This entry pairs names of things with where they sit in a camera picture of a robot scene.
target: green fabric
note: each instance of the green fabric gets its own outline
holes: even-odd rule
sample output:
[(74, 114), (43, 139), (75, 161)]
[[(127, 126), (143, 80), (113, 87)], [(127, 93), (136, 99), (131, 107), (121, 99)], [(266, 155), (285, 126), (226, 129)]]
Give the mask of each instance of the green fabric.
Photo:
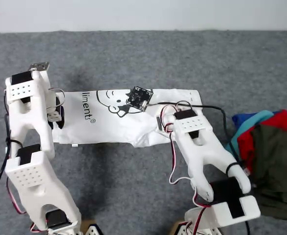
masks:
[(287, 219), (287, 131), (258, 125), (252, 136), (255, 146), (252, 177), (261, 212)]

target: white wire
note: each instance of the white wire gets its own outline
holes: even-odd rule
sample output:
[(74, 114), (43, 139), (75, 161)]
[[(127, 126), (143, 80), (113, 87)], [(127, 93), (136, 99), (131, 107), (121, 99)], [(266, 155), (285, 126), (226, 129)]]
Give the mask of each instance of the white wire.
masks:
[(198, 203), (195, 202), (194, 198), (196, 197), (196, 195), (197, 195), (197, 187), (194, 188), (194, 195), (193, 195), (193, 197), (192, 197), (192, 202), (193, 202), (193, 204), (196, 205), (197, 207), (204, 208), (204, 206), (201, 206), (201, 205), (199, 205)]
[(159, 117), (163, 126), (165, 126), (163, 117), (164, 117), (164, 114), (165, 114), (165, 110), (166, 110), (168, 107), (174, 108), (176, 112), (178, 111), (177, 108), (176, 108), (174, 105), (171, 105), (171, 104), (165, 105), (165, 106), (162, 108), (162, 110), (161, 110), (161, 115), (160, 115), (160, 117)]
[(65, 103), (65, 92), (64, 92), (61, 88), (49, 88), (49, 90), (52, 90), (52, 91), (57, 90), (57, 91), (62, 92), (62, 93), (63, 93), (63, 96), (64, 96), (64, 99), (63, 99), (63, 102), (59, 103), (58, 105), (48, 107), (47, 109), (50, 109), (50, 108), (57, 108), (57, 107), (62, 106), (62, 105)]
[(170, 136), (170, 140), (171, 140), (171, 146), (172, 146), (172, 148), (173, 148), (174, 166), (173, 166), (172, 173), (171, 173), (170, 176), (169, 176), (169, 183), (170, 183), (171, 185), (175, 185), (175, 184), (177, 184), (180, 180), (183, 180), (183, 179), (186, 179), (186, 180), (190, 180), (190, 181), (191, 181), (191, 179), (190, 179), (189, 177), (185, 177), (185, 176), (184, 176), (184, 177), (180, 177), (180, 178), (176, 179), (175, 181), (172, 181), (172, 177), (173, 177), (173, 174), (174, 174), (175, 169), (176, 169), (176, 150), (175, 150), (175, 145), (174, 145), (174, 142), (173, 142), (171, 136)]

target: blue fabric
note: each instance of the blue fabric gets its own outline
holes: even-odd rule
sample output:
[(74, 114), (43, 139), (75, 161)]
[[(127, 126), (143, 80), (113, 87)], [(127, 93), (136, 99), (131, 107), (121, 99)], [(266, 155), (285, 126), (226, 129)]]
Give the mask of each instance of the blue fabric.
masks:
[[(272, 116), (274, 116), (274, 113), (268, 110), (263, 110), (260, 111), (259, 113), (256, 114), (250, 114), (250, 118), (248, 118), (247, 120), (245, 120), (241, 126), (238, 128), (236, 134), (234, 135), (234, 137), (231, 139), (231, 143), (236, 151), (236, 153), (238, 154), (238, 156), (240, 156), (239, 153), (239, 146), (238, 146), (238, 142), (237, 142), (237, 138), (244, 132), (246, 132), (248, 129), (250, 129), (252, 126), (254, 126), (255, 124), (265, 121), (269, 118), (271, 118)], [(230, 152), (233, 155), (233, 152), (229, 146), (229, 144), (226, 145), (225, 149)]]
[(246, 121), (247, 119), (249, 119), (250, 117), (256, 115), (257, 113), (253, 113), (253, 114), (236, 114), (232, 116), (232, 121), (236, 126), (236, 129), (238, 130), (239, 127), (242, 125), (242, 123), (244, 123), (244, 121)]

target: quadruped robot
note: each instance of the quadruped robot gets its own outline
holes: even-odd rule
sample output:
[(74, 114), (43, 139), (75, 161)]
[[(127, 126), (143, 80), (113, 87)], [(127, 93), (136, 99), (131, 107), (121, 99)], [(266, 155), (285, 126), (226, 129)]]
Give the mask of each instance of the quadruped robot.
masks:
[[(65, 110), (56, 94), (57, 89), (51, 88), (48, 66), (48, 62), (32, 64), (28, 71), (5, 81), (11, 140), (5, 173), (33, 222), (32, 232), (83, 235), (79, 209), (50, 163), (55, 157), (53, 123), (63, 127)], [(149, 99), (139, 100), (138, 109), (148, 107), (148, 102)], [(196, 207), (185, 213), (185, 222), (179, 224), (175, 234), (220, 235), (220, 227), (259, 217), (257, 202), (249, 195), (249, 178), (219, 142), (202, 110), (190, 103), (184, 106), (176, 104), (168, 109), (164, 108), (165, 104), (159, 106), (162, 108), (160, 121), (163, 131), (177, 143), (188, 165), (188, 179), (195, 191), (193, 201)], [(30, 129), (38, 132), (40, 143), (23, 146)], [(207, 164), (226, 173), (227, 180), (208, 183), (203, 174), (203, 166)], [(197, 203), (198, 196), (207, 203)], [(102, 232), (97, 225), (91, 224), (85, 234), (100, 235)]]

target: black cable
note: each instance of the black cable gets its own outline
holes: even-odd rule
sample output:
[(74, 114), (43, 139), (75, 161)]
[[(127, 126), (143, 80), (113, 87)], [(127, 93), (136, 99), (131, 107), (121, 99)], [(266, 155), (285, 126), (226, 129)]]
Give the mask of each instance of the black cable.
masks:
[(9, 122), (8, 122), (8, 114), (5, 114), (4, 120), (5, 120), (5, 127), (6, 127), (6, 140), (5, 140), (5, 142), (6, 142), (6, 146), (7, 146), (7, 151), (6, 151), (2, 166), (0, 168), (0, 180), (1, 180), (2, 174), (3, 174), (5, 166), (6, 166), (7, 159), (9, 158), (9, 154), (11, 151), (10, 128), (9, 128)]
[(6, 106), (6, 91), (4, 92), (4, 108), (6, 110), (6, 114), (8, 114), (8, 109), (7, 109), (7, 106)]
[(251, 235), (250, 226), (249, 226), (249, 223), (247, 221), (245, 222), (245, 226), (246, 226), (246, 234)]

